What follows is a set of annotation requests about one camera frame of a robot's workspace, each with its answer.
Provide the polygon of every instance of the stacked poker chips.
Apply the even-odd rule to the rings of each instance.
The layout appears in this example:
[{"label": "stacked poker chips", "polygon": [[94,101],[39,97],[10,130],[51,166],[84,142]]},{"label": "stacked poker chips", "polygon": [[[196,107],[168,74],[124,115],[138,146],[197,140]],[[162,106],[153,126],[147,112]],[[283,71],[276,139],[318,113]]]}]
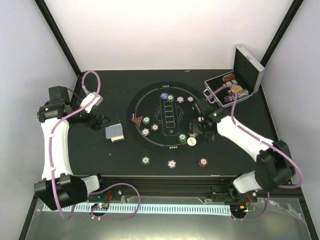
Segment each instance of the stacked poker chips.
[{"label": "stacked poker chips", "polygon": [[[225,96],[223,98],[224,102],[227,103],[227,104],[231,103],[231,102],[233,102],[235,100],[235,95],[233,93],[230,94],[229,91],[228,91],[228,94],[229,94],[229,96]],[[246,97],[248,95],[249,95],[249,91],[247,89],[242,90],[240,92],[237,92],[237,99],[244,98],[244,97]]]},{"label": "stacked poker chips", "polygon": [[202,167],[202,168],[204,168],[205,166],[207,166],[208,165],[208,159],[206,159],[206,158],[201,158],[200,160],[199,160],[199,166],[200,167]]},{"label": "stacked poker chips", "polygon": [[224,75],[222,77],[222,81],[228,82],[228,81],[234,80],[235,78],[236,78],[236,76],[233,73],[230,73],[228,75]]},{"label": "stacked poker chips", "polygon": [[167,101],[168,101],[169,103],[173,103],[173,102],[175,101],[175,97],[170,94],[170,95],[168,96],[168,98],[167,98]]},{"label": "stacked poker chips", "polygon": [[158,131],[158,130],[159,130],[159,125],[156,124],[156,123],[152,124],[152,125],[151,125],[151,130],[152,130],[152,131]]},{"label": "stacked poker chips", "polygon": [[174,160],[168,161],[168,167],[174,169],[176,167],[176,162]]},{"label": "stacked poker chips", "polygon": [[188,101],[188,103],[192,103],[195,99],[193,96],[188,96],[186,100]]},{"label": "stacked poker chips", "polygon": [[141,162],[142,164],[144,165],[148,165],[150,163],[150,158],[147,157],[147,156],[144,156],[142,159],[141,159]]},{"label": "stacked poker chips", "polygon": [[142,122],[143,122],[144,124],[149,124],[149,123],[150,123],[150,117],[145,116],[145,117],[142,119]]},{"label": "stacked poker chips", "polygon": [[148,128],[144,128],[144,129],[142,129],[142,131],[141,131],[141,133],[142,133],[142,135],[143,136],[148,136],[149,135],[149,133],[150,133],[150,130],[148,129]]},{"label": "stacked poker chips", "polygon": [[185,143],[187,141],[187,135],[184,133],[179,134],[179,142],[180,143]]},{"label": "stacked poker chips", "polygon": [[183,98],[182,96],[178,96],[178,97],[176,98],[176,101],[177,101],[178,103],[182,104],[182,103],[184,102],[184,98]]}]

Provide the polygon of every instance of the black poker mat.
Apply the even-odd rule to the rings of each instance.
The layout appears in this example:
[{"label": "black poker mat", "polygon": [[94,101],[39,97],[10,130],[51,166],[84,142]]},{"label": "black poker mat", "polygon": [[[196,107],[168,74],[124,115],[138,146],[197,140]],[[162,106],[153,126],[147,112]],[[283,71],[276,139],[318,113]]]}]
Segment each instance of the black poker mat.
[{"label": "black poker mat", "polygon": [[[194,117],[188,96],[202,97],[204,81],[229,70],[119,70],[97,71],[101,78],[100,95],[104,100],[98,111],[111,118],[109,125],[122,124],[124,140],[111,142],[105,129],[93,131],[83,124],[74,126],[68,134],[68,152],[74,175],[103,176],[237,176],[254,169],[254,161],[230,140],[215,135],[207,143],[203,135],[196,136],[196,145],[179,142],[178,135],[189,137],[188,123]],[[85,85],[93,92],[97,81],[93,74]],[[174,126],[167,127],[166,112],[162,111],[161,94],[174,95],[172,107]],[[183,97],[182,103],[177,97]],[[140,127],[132,121],[135,117],[150,117],[150,123]],[[237,104],[235,117],[258,134],[275,139],[272,121],[261,90]],[[157,124],[158,131],[151,125]],[[141,131],[149,129],[149,135]],[[142,157],[150,158],[148,165]],[[208,159],[206,167],[199,159]],[[176,162],[175,168],[168,161]]]}]

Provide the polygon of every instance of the small gray box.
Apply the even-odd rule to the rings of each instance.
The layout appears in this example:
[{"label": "small gray box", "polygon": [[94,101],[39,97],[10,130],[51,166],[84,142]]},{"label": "small gray box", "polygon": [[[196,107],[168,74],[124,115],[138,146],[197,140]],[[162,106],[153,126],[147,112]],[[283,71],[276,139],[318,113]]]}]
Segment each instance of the small gray box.
[{"label": "small gray box", "polygon": [[234,74],[234,80],[236,80],[237,84],[245,90],[242,95],[247,95],[237,99],[237,102],[241,102],[250,98],[259,90],[264,71],[264,66],[262,66],[243,46],[237,46],[235,48],[233,70],[204,81],[205,90],[203,91],[203,94],[211,104],[218,103],[222,108],[229,107],[234,101],[233,99],[231,100],[232,95],[228,93],[230,88],[227,87],[214,94],[215,90],[227,83],[229,83],[230,86],[233,86],[231,81],[225,81],[227,79],[226,76]]},{"label": "small gray box", "polygon": [[125,139],[121,123],[106,127],[105,138],[111,139],[112,142]]}]

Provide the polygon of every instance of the green poker chip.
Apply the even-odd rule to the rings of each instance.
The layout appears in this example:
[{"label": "green poker chip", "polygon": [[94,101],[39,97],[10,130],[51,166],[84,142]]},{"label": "green poker chip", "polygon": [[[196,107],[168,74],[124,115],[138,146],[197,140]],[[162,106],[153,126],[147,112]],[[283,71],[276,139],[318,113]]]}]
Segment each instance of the green poker chip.
[{"label": "green poker chip", "polygon": [[145,116],[144,118],[142,118],[142,122],[143,122],[144,124],[149,124],[149,123],[150,123],[150,117]]},{"label": "green poker chip", "polygon": [[147,157],[147,156],[144,156],[142,159],[141,159],[141,162],[144,164],[144,165],[148,165],[150,163],[150,158]]},{"label": "green poker chip", "polygon": [[175,97],[170,94],[170,95],[167,97],[167,101],[168,101],[169,103],[172,103],[173,101],[175,101]]},{"label": "green poker chip", "polygon": [[187,141],[187,135],[185,135],[185,134],[180,134],[179,135],[179,142],[180,143],[185,143]]}]

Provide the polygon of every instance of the open case lid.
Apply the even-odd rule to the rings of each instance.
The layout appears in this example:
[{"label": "open case lid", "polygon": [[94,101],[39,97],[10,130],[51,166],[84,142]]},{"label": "open case lid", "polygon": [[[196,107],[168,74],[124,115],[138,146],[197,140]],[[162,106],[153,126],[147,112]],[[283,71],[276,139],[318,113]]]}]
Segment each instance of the open case lid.
[{"label": "open case lid", "polygon": [[250,94],[258,91],[265,68],[243,46],[235,48],[233,73],[249,88]]}]

